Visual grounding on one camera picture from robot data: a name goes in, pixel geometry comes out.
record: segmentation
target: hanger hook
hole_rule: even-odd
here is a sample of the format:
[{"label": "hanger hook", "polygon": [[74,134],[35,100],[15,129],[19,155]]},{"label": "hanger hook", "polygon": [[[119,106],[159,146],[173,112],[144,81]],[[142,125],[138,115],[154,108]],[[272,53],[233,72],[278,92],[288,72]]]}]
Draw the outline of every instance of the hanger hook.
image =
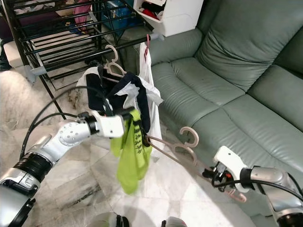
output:
[{"label": "hanger hook", "polygon": [[113,52],[115,53],[115,58],[114,58],[114,59],[112,59],[112,62],[116,62],[116,61],[119,59],[117,50],[115,49],[115,47],[114,47],[114,46],[109,45],[109,44],[105,46],[105,49],[107,49],[107,48],[112,49],[112,50],[113,50]]},{"label": "hanger hook", "polygon": [[197,133],[193,128],[188,127],[188,126],[185,126],[185,127],[182,127],[182,128],[180,129],[180,134],[182,135],[182,134],[183,134],[184,132],[186,132],[186,131],[191,132],[191,134],[193,135],[193,137],[194,137],[195,140],[194,140],[193,143],[187,143],[187,142],[185,142],[184,145],[185,145],[185,146],[188,146],[188,147],[190,147],[190,148],[196,147],[196,146],[198,145],[198,143],[199,143],[199,136],[198,136],[198,133]]}]

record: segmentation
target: green towel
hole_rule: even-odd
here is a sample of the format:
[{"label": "green towel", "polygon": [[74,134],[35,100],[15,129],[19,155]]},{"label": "green towel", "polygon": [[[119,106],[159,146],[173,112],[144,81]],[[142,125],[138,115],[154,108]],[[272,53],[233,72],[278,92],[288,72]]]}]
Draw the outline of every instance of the green towel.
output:
[{"label": "green towel", "polygon": [[148,169],[152,147],[146,147],[142,142],[140,126],[134,124],[141,120],[138,110],[132,110],[132,119],[125,121],[125,132],[120,138],[110,141],[110,149],[116,157],[120,157],[117,177],[127,194],[136,191],[138,181]]}]

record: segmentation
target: marble floor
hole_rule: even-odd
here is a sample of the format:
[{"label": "marble floor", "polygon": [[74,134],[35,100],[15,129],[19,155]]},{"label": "marble floor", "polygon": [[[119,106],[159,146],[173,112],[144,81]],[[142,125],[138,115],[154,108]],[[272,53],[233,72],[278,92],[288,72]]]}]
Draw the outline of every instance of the marble floor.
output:
[{"label": "marble floor", "polygon": [[[78,77],[80,74],[56,83]],[[40,81],[31,86],[16,70],[0,73],[0,174],[17,162],[27,127],[49,101]],[[59,103],[68,113],[87,109],[77,92],[70,92]],[[45,114],[54,112],[52,106]],[[41,135],[53,132],[51,125],[59,120],[54,117],[36,128],[28,147]],[[177,140],[164,125],[162,135]],[[152,155],[149,170],[133,195],[126,195],[119,185],[117,163],[109,139],[93,136],[72,148],[42,182],[24,226],[84,227],[94,216],[114,211],[127,216],[133,227],[159,227],[169,216],[182,218],[189,227],[254,227],[231,198],[161,153]]]}]

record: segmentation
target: pink cloth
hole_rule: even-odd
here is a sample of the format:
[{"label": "pink cloth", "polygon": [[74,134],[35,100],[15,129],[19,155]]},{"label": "pink cloth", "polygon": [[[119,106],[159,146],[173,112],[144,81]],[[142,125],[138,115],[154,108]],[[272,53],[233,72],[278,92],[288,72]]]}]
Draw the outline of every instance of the pink cloth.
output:
[{"label": "pink cloth", "polygon": [[[87,1],[90,1],[90,0],[80,0],[78,1],[78,3],[83,3],[83,2],[87,2]],[[87,13],[90,11],[90,7],[91,7],[91,4],[89,5],[85,5],[85,6],[79,6],[79,7],[76,7],[74,8],[74,14],[78,14],[78,13]],[[75,17],[75,22],[76,24],[79,23],[77,26],[81,26],[81,25],[84,25],[85,22],[86,22],[86,17],[87,16],[82,16],[82,17]],[[86,30],[87,28],[86,27],[81,27],[80,28],[82,31]]]}]

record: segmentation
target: white plastic box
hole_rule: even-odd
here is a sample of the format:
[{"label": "white plastic box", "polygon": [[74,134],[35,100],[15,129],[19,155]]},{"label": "white plastic box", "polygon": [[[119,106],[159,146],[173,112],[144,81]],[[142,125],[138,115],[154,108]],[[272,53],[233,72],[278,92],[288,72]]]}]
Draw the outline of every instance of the white plastic box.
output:
[{"label": "white plastic box", "polygon": [[203,4],[203,0],[147,1],[160,6],[166,2],[163,17],[161,20],[157,20],[139,11],[144,0],[134,0],[134,9],[154,27],[154,32],[164,36],[175,35],[194,29],[197,25]]}]

